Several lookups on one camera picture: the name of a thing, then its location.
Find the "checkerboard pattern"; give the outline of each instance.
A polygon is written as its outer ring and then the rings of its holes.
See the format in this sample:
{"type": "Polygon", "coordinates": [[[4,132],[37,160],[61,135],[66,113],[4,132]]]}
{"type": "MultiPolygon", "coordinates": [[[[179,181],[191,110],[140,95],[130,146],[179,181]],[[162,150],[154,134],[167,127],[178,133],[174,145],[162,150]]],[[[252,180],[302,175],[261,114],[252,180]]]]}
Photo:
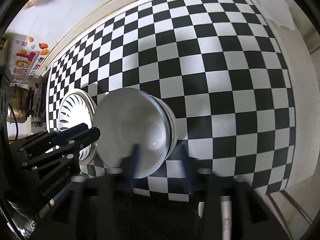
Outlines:
{"type": "MultiPolygon", "coordinates": [[[[180,143],[220,176],[241,176],[261,194],[284,189],[295,145],[295,108],[287,64],[251,0],[152,0],[103,21],[53,63],[49,128],[65,93],[86,91],[99,104],[133,87],[173,110],[180,143]]],[[[104,174],[97,155],[82,166],[104,174]]],[[[188,201],[172,154],[135,192],[188,201]]]]}

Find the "black cable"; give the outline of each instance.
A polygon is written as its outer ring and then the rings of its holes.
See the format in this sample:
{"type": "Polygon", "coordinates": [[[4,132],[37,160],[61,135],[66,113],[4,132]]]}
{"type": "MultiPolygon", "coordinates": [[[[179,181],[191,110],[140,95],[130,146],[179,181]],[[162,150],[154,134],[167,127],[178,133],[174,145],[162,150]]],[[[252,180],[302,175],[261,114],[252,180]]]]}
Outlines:
{"type": "Polygon", "coordinates": [[[16,116],[15,116],[15,114],[13,112],[13,109],[12,109],[12,106],[11,106],[10,102],[8,102],[8,105],[10,107],[10,112],[12,113],[14,121],[16,123],[16,138],[14,139],[16,141],[18,139],[18,135],[19,135],[18,123],[17,123],[17,119],[16,119],[16,116]]]}

